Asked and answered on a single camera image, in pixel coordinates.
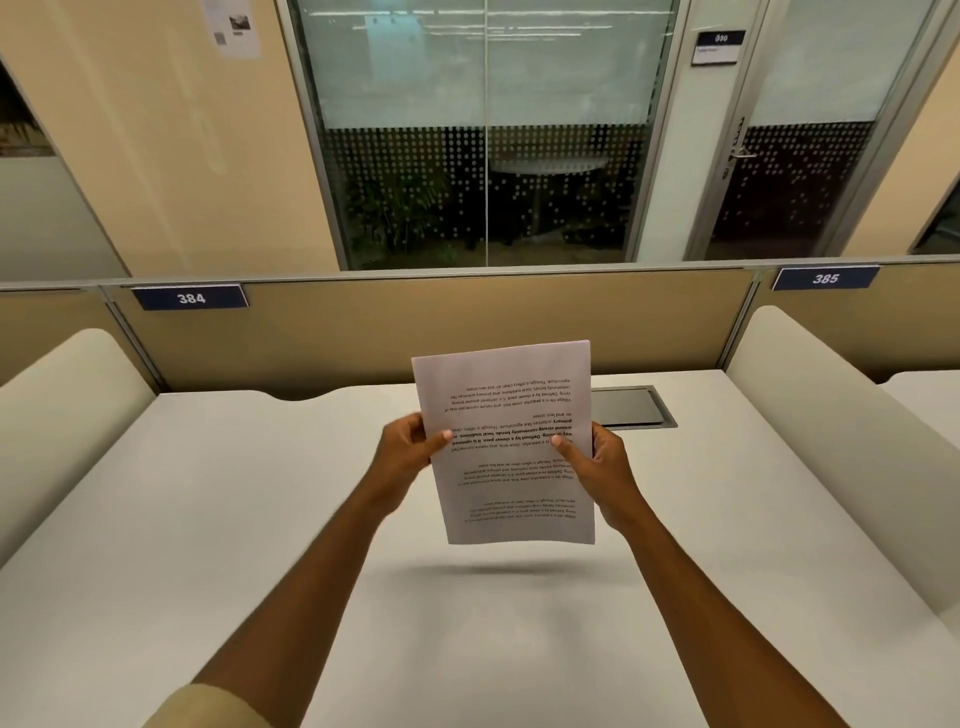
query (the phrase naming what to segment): person's left hand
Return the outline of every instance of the person's left hand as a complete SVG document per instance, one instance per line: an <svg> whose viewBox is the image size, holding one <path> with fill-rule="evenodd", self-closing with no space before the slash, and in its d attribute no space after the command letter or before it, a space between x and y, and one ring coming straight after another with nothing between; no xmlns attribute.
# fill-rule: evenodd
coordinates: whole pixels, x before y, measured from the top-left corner
<svg viewBox="0 0 960 728"><path fill-rule="evenodd" d="M403 502L414 478L430 464L431 455L452 439L450 430L427 438L420 412L394 420L383 428L373 461L354 493L363 497L377 516L386 518Z"/></svg>

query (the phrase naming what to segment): white tabletop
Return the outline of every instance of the white tabletop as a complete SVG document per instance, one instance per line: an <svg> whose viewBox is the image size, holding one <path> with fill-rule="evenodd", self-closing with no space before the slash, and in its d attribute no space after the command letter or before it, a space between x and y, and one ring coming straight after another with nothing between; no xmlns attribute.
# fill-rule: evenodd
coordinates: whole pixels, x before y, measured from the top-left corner
<svg viewBox="0 0 960 728"><path fill-rule="evenodd" d="M854 728L960 724L960 647L722 372L653 384L641 489ZM0 570L0 725L131 728L366 468L412 385L163 395ZM622 540L448 546L429 471L377 534L305 725L704 726Z"/></svg>
<svg viewBox="0 0 960 728"><path fill-rule="evenodd" d="M960 371L901 372L880 386L960 448Z"/></svg>

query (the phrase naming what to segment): person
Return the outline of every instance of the person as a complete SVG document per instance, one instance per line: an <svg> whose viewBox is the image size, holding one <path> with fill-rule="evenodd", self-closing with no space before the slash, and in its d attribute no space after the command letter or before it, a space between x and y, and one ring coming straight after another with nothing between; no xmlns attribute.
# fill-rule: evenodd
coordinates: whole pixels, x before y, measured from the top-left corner
<svg viewBox="0 0 960 728"><path fill-rule="evenodd" d="M419 413L386 425L366 474L298 562L145 728L298 728L377 528L452 437L427 437ZM710 728L846 726L673 539L619 437L593 423L592 457L560 435L551 444L626 539Z"/></svg>

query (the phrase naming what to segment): sleeve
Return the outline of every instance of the sleeve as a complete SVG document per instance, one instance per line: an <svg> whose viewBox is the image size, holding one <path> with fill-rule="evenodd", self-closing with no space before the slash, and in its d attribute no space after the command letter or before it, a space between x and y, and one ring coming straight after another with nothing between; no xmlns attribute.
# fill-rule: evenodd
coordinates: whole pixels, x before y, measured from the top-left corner
<svg viewBox="0 0 960 728"><path fill-rule="evenodd" d="M271 728L236 695L209 685L186 685L168 697L143 728Z"/></svg>

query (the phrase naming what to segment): desk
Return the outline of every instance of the desk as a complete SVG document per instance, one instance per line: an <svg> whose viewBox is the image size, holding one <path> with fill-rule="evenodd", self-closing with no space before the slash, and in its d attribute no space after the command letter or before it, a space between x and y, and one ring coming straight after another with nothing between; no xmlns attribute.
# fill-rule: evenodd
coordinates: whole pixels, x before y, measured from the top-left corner
<svg viewBox="0 0 960 728"><path fill-rule="evenodd" d="M955 726L960 647L719 371L623 432L717 586L854 728ZM135 728L365 470L413 385L160 396L0 570L0 725ZM373 542L307 726L705 725L629 549L448 546L430 471Z"/></svg>
<svg viewBox="0 0 960 728"><path fill-rule="evenodd" d="M902 372L880 386L960 448L960 371Z"/></svg>

